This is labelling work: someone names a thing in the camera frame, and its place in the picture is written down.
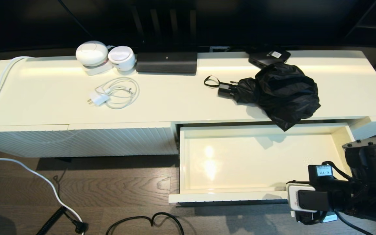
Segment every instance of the white label sticker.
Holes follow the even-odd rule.
[[[330,165],[318,165],[316,166],[318,176],[331,176],[332,167]]]
[[[279,58],[282,54],[279,53],[279,52],[272,52],[271,55],[272,55],[273,57],[275,57],[275,58]]]

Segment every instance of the white puck-shaped device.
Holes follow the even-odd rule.
[[[108,59],[108,49],[104,43],[100,41],[88,41],[83,43],[76,49],[76,59],[82,65],[87,67],[95,67],[103,64]]]
[[[128,46],[118,46],[108,53],[108,59],[120,71],[129,71],[136,63],[133,50]]]

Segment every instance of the white charging cable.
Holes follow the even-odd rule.
[[[123,84],[130,83],[133,87],[124,86]],[[89,104],[100,106],[105,105],[112,109],[122,109],[139,97],[139,84],[130,77],[119,77],[111,79],[108,82],[98,86],[93,92],[89,94]]]
[[[9,73],[9,70],[11,69],[11,67],[12,67],[15,63],[17,63],[18,61],[20,61],[20,60],[22,60],[22,59],[24,59],[24,58],[31,58],[31,57],[29,57],[29,56],[19,56],[19,57],[13,58],[13,59],[11,59],[11,61],[8,63],[8,65],[5,67],[4,71],[2,72],[2,74],[1,74],[1,76],[0,76],[0,91],[1,91],[1,89],[2,89],[2,86],[3,86],[4,83],[5,83],[5,79],[4,79],[4,78],[7,77],[7,76],[5,76],[5,74],[6,74],[6,73],[7,73],[7,74]],[[54,186],[53,183],[52,183],[50,180],[48,180],[46,177],[44,177],[43,175],[39,174],[39,173],[36,172],[36,171],[33,171],[33,170],[30,169],[28,166],[24,165],[22,162],[17,161],[17,160],[15,160],[15,159],[0,158],[0,161],[15,162],[15,163],[21,165],[22,167],[24,167],[27,171],[29,171],[29,172],[35,174],[36,176],[42,178],[43,180],[45,180],[45,181],[46,181],[46,182],[52,187],[53,192],[54,192],[54,194],[55,194],[56,199],[58,200],[58,202],[59,202],[62,206],[66,207],[70,212],[72,212],[72,213],[76,216],[76,218],[77,218],[80,222],[82,222],[82,219],[81,219],[81,217],[79,216],[79,214],[78,214],[75,210],[73,210],[72,208],[70,208],[68,205],[66,205],[64,202],[62,202],[62,200],[59,198],[59,196],[58,196],[58,194],[57,194],[57,191],[56,191],[55,186]]]

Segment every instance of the dark hardwood floor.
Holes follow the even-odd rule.
[[[290,216],[287,204],[180,207],[168,204],[178,192],[177,156],[129,156],[59,159],[19,159],[60,185],[60,197],[89,223],[87,235],[103,235],[126,217],[168,212],[179,217],[187,235],[319,235],[360,234],[341,221],[304,226]],[[49,185],[21,166],[0,162],[0,235],[32,235],[60,205]],[[376,223],[344,216],[376,235]],[[159,226],[131,220],[113,234],[179,234],[172,220],[159,216]],[[48,234],[75,234],[66,217]]]

